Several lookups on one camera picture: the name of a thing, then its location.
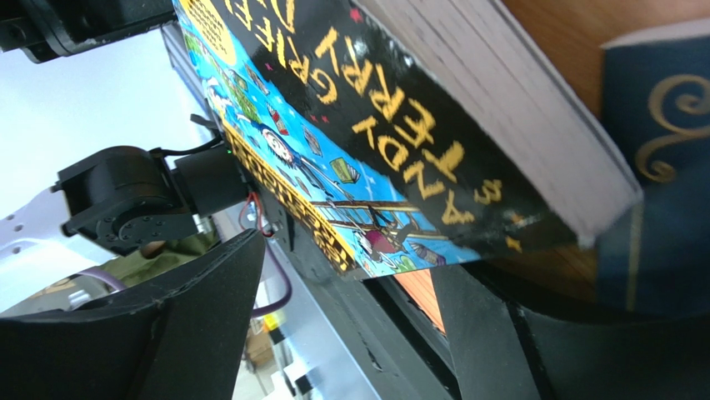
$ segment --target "cartoon ladder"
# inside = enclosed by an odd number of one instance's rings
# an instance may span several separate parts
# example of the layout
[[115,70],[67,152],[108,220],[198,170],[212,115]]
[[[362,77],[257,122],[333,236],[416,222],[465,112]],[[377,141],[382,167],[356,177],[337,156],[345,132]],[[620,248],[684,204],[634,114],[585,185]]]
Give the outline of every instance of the cartoon ladder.
[[[415,215],[421,215],[421,212],[408,202],[363,202],[363,201],[345,201],[345,202],[313,202],[313,206],[322,211],[329,223],[334,227],[374,230],[377,229],[375,222],[370,216],[368,207],[375,210],[390,212],[397,222],[397,228],[390,231],[394,234],[399,232],[399,228],[403,227],[403,223],[396,213],[404,213],[410,220],[413,220]],[[448,240],[439,231],[431,229],[419,229],[409,234],[410,238],[421,239],[436,239]]]

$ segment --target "wooden table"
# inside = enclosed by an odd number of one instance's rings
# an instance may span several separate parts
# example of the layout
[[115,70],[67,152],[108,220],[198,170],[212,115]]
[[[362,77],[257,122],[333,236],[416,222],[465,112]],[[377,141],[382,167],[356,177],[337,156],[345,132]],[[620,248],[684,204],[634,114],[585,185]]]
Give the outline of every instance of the wooden table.
[[[502,1],[595,115],[601,109],[602,44],[639,29],[710,18],[708,0]],[[557,292],[592,302],[595,299],[594,252],[564,247],[493,263]],[[429,271],[396,278],[443,331]]]

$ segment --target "book cover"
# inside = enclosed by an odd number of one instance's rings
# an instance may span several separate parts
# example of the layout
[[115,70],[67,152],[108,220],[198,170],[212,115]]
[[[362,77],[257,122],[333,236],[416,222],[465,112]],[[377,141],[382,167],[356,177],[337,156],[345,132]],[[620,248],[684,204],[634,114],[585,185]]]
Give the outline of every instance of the book cover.
[[609,48],[602,123],[645,201],[600,237],[598,301],[710,311],[710,36]]
[[493,140],[356,5],[174,5],[234,156],[342,275],[576,240]]

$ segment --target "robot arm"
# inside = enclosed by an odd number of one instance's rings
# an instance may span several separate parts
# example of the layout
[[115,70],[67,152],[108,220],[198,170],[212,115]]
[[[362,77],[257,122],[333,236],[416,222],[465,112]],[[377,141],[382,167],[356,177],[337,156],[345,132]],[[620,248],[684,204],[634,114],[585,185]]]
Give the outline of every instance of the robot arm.
[[180,158],[172,171],[167,152],[97,152],[0,220],[0,313],[147,243],[189,237],[197,232],[193,214],[212,215],[247,197],[247,184],[223,146]]

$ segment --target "blue book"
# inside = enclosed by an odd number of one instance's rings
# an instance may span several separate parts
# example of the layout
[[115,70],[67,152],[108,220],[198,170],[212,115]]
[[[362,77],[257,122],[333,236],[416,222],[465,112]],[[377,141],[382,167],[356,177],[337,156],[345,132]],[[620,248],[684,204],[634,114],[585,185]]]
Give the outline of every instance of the blue book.
[[605,48],[602,124],[645,199],[597,242],[597,299],[654,315],[708,312],[710,19]]

